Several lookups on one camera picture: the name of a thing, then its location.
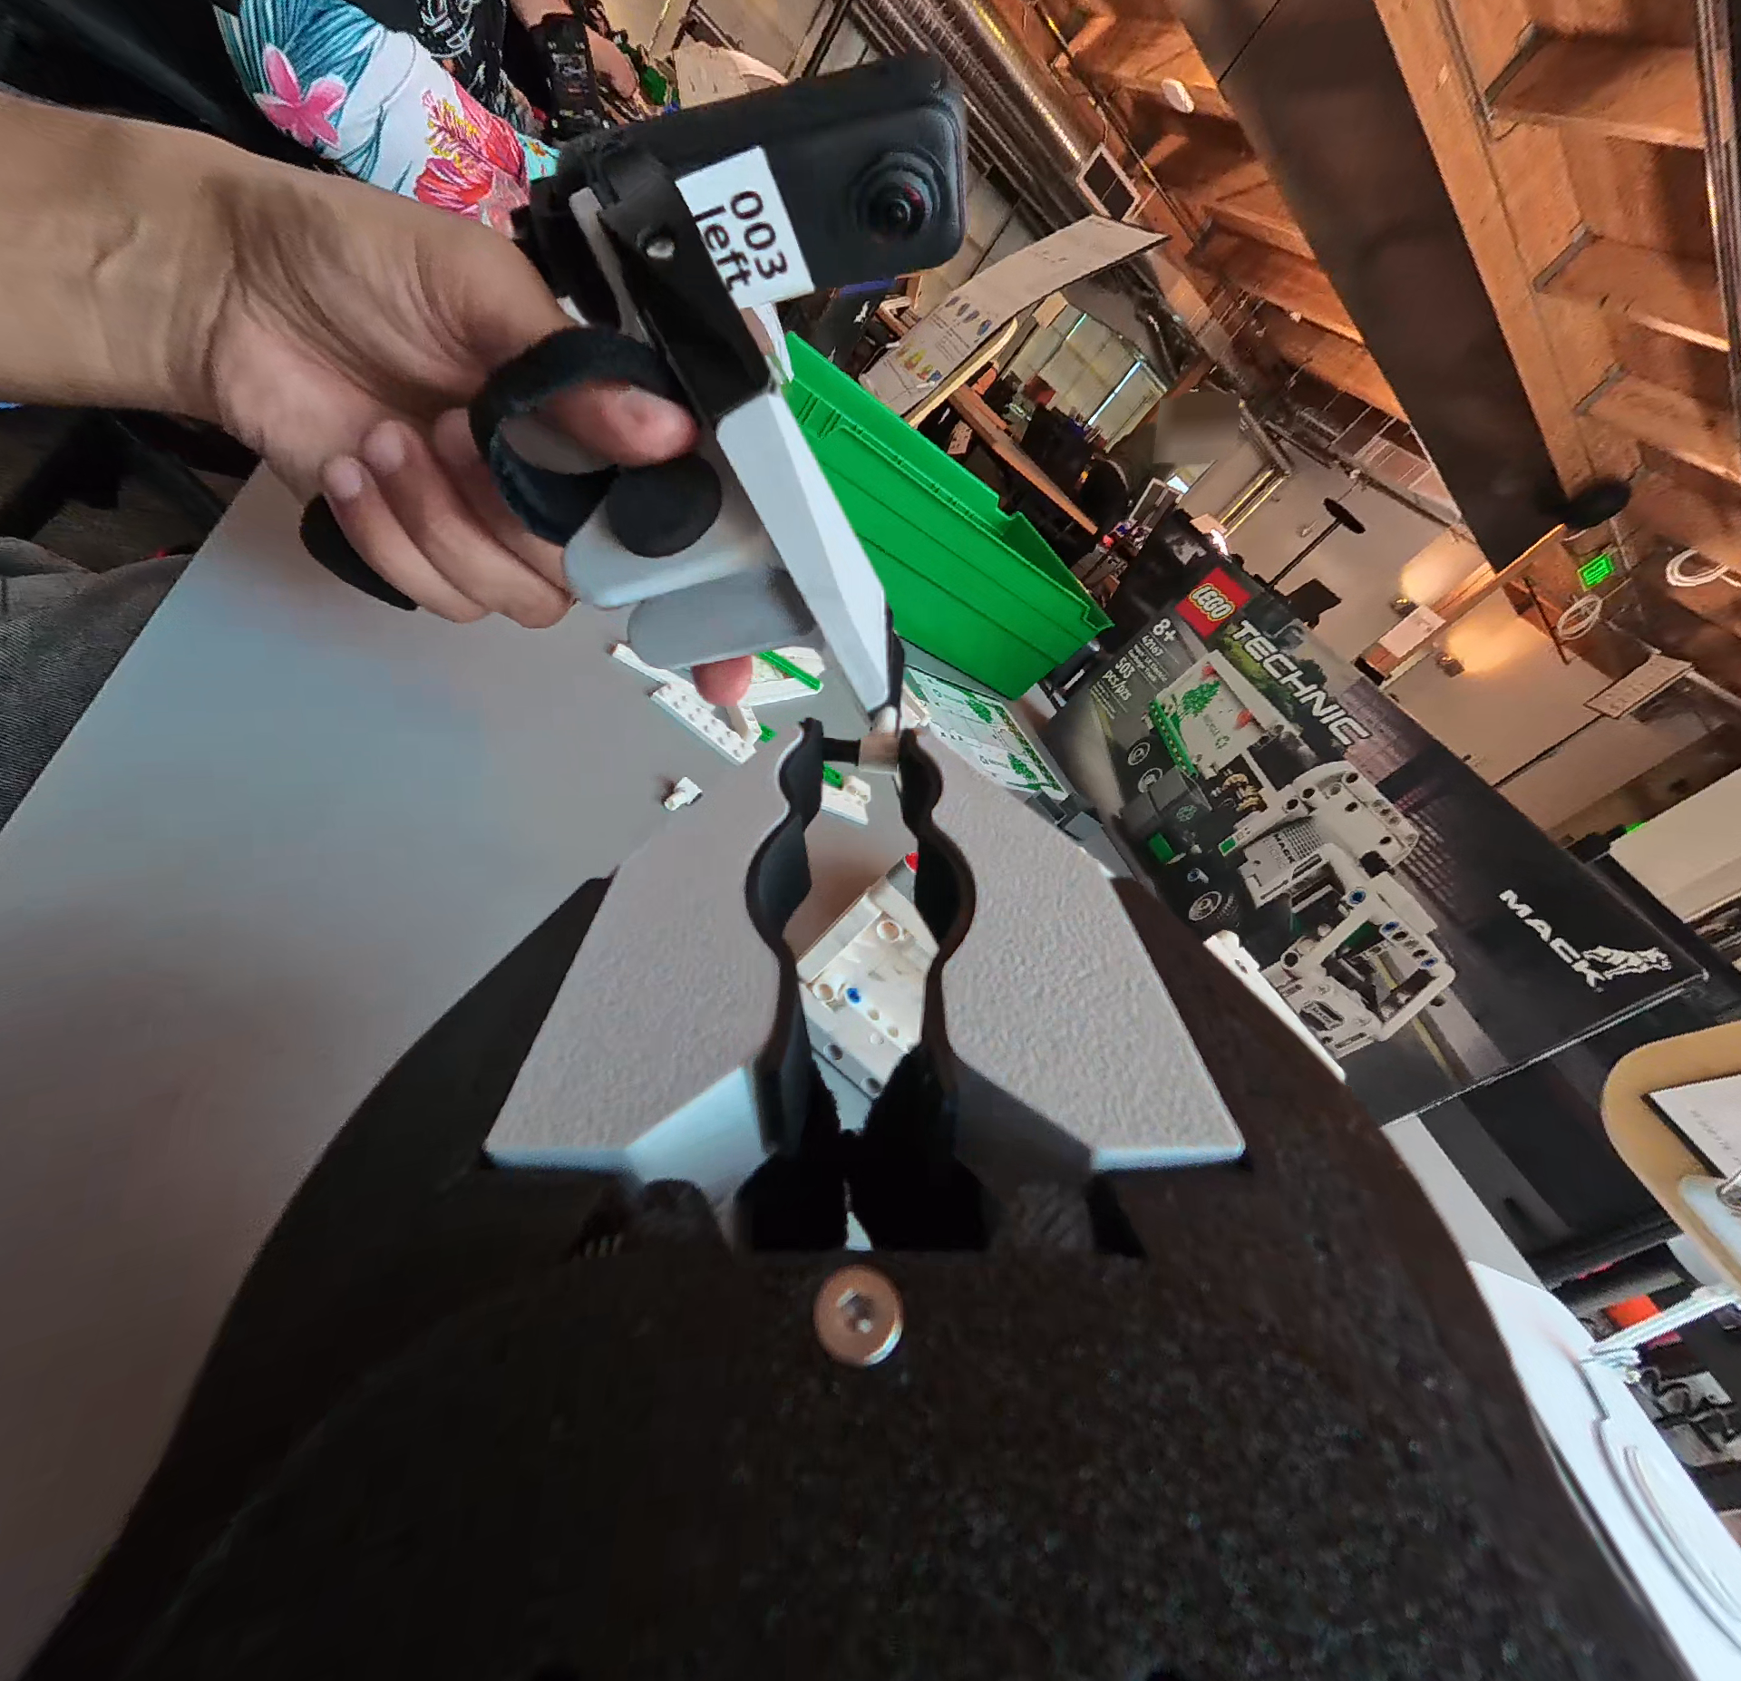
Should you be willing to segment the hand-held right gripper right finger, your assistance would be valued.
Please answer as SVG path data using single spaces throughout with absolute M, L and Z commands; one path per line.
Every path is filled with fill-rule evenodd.
M 1113 876 L 928 732 L 903 735 L 924 1046 L 970 1172 L 1237 1163 L 1246 1138 Z

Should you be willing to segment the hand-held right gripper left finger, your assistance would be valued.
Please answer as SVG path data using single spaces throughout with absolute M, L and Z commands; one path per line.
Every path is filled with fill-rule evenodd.
M 822 726 L 674 813 L 610 876 L 484 1151 L 508 1172 L 683 1182 L 726 1205 L 786 1135 L 785 930 L 812 891 Z

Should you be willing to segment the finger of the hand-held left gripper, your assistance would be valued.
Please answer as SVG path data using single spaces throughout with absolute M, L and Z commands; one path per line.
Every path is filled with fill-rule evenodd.
M 899 735 L 903 664 L 883 583 L 783 395 L 722 416 L 716 445 L 870 731 Z

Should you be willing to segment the white lego truck model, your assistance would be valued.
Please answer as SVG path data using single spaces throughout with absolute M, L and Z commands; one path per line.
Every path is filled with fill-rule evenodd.
M 916 907 L 916 864 L 915 855 L 899 860 L 795 967 L 819 1067 L 866 1102 L 922 1038 L 938 942 Z

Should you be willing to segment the small lego connector pin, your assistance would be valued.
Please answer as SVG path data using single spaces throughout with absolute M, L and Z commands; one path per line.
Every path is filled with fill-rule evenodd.
M 903 717 L 888 706 L 872 717 L 872 724 L 860 736 L 834 736 L 822 732 L 822 774 L 846 779 L 846 774 L 896 779 L 903 757 Z

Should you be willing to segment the person's left forearm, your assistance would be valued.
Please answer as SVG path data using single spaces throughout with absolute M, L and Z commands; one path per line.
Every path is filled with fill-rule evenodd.
M 211 330 L 231 274 L 215 137 L 4 96 L 2 400 L 215 423 Z

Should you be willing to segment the white lego plate pieces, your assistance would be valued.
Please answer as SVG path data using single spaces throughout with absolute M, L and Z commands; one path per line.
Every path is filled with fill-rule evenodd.
M 680 671 L 645 663 L 624 643 L 615 643 L 609 657 L 653 685 L 650 703 L 667 712 L 712 755 L 742 764 L 753 751 L 770 742 L 774 729 L 767 712 L 777 704 L 811 699 L 822 690 L 825 661 L 809 647 L 765 650 L 754 657 L 749 693 L 734 704 L 707 703 L 691 676 Z

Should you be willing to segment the LEGO instruction booklet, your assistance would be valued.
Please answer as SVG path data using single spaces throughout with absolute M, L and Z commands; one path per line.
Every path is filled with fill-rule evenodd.
M 903 689 L 912 724 L 935 735 L 976 774 L 1022 798 L 1068 800 L 1070 789 L 1002 701 L 915 667 L 904 669 Z

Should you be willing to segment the lego set box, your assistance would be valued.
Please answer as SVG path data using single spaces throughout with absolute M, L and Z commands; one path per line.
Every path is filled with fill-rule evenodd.
M 1142 883 L 1237 939 L 1381 1122 L 1603 1048 L 1708 978 L 1237 560 L 1130 581 L 1049 745 Z

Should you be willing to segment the person's left hand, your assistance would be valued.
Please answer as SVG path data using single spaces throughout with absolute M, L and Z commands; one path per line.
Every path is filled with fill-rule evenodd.
M 510 240 L 398 196 L 221 149 L 200 184 L 217 268 L 203 398 L 357 559 L 451 622 L 550 628 L 561 550 L 497 491 L 467 407 L 571 326 Z

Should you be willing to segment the green plastic bin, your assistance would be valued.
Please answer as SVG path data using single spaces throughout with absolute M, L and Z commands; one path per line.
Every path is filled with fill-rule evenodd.
M 785 398 L 877 568 L 903 643 L 1020 697 L 1111 628 L 1055 550 L 809 342 Z

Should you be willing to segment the white paper poster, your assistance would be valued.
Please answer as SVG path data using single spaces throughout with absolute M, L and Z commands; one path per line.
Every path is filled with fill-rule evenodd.
M 963 330 L 979 330 L 986 321 L 999 326 L 1024 308 L 1063 290 L 1074 281 L 1090 278 L 1118 267 L 1137 255 L 1165 244 L 1168 235 L 1122 222 L 1105 215 L 1087 215 L 1027 247 L 976 270 L 956 286 L 931 315 L 932 321 L 964 321 Z

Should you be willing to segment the person's grey pants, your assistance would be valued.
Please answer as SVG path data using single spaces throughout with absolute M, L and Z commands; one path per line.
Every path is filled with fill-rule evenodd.
M 180 556 L 89 570 L 2 540 L 2 821 L 177 586 Z

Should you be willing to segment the dark ceiling duct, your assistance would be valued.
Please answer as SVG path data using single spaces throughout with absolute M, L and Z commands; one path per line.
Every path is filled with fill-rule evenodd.
M 1562 520 L 1547 437 L 1378 0 L 1166 0 L 1491 568 Z

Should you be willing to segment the light wooden frame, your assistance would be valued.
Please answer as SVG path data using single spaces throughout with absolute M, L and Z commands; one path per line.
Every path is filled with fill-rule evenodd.
M 1735 1076 L 1740 1071 L 1740 1024 L 1647 1042 L 1615 1062 L 1602 1093 L 1602 1124 L 1631 1176 L 1661 1205 L 1666 1216 L 1700 1247 L 1715 1278 L 1740 1288 L 1737 1218 L 1711 1224 L 1715 1200 L 1689 1205 L 1688 1179 L 1706 1179 L 1676 1134 L 1656 1115 L 1647 1097 L 1658 1088 Z

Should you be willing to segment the metal stand bracket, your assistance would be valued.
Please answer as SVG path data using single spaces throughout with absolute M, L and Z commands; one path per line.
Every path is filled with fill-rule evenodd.
M 1586 1352 L 1586 1364 L 1607 1368 L 1615 1374 L 1636 1371 L 1644 1364 L 1644 1354 L 1651 1346 L 1679 1338 L 1685 1330 L 1698 1324 L 1706 1324 L 1715 1316 L 1737 1310 L 1740 1294 L 1735 1290 L 1701 1285 L 1688 1299 L 1620 1330 L 1605 1341 L 1594 1344 Z

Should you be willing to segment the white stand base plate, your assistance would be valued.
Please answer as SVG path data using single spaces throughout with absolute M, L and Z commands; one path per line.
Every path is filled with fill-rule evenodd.
M 1549 1449 L 1621 1576 L 1689 1677 L 1740 1676 L 1740 1547 L 1649 1422 L 1636 1371 L 1588 1365 L 1597 1344 L 1554 1295 L 1469 1262 Z

